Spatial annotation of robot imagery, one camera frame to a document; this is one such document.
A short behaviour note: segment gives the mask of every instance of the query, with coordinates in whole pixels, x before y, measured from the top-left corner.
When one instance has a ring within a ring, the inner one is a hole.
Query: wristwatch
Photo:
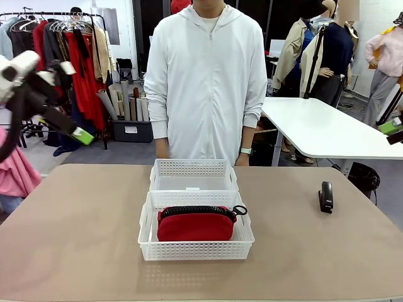
[[[246,148],[242,148],[241,149],[241,153],[245,153],[248,155],[252,155],[252,148],[246,149]]]

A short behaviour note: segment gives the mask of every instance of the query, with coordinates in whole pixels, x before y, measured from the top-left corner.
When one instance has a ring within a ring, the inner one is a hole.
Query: light blue shirt
[[[7,36],[7,31],[20,19],[18,17],[12,17],[7,23],[0,26],[0,55],[6,57],[8,60],[12,60],[13,46],[10,38]]]

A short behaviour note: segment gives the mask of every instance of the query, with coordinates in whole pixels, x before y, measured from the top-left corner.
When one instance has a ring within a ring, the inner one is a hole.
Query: black ring
[[[232,211],[236,214],[236,215],[240,215],[240,216],[244,216],[247,214],[247,208],[245,208],[244,206],[234,206],[234,208],[232,209]]]

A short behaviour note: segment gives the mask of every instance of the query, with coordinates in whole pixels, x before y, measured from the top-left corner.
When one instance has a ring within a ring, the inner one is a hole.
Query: pink sweater
[[[7,132],[0,127],[0,146]],[[0,194],[27,197],[41,182],[40,174],[31,166],[20,148],[0,163]]]
[[[403,75],[403,28],[397,27],[386,35],[377,35],[365,45],[365,58],[371,62],[373,51],[381,46],[378,70],[390,77]]]

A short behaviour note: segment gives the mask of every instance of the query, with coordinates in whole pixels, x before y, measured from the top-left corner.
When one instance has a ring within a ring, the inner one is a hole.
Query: white t-shirt
[[[211,33],[213,31],[213,29],[215,28],[215,26],[217,25],[217,22],[219,21],[220,17],[216,17],[216,18],[212,18],[212,19],[206,19],[206,18],[200,17],[200,19],[202,19],[204,21],[204,24],[206,24],[208,32]]]

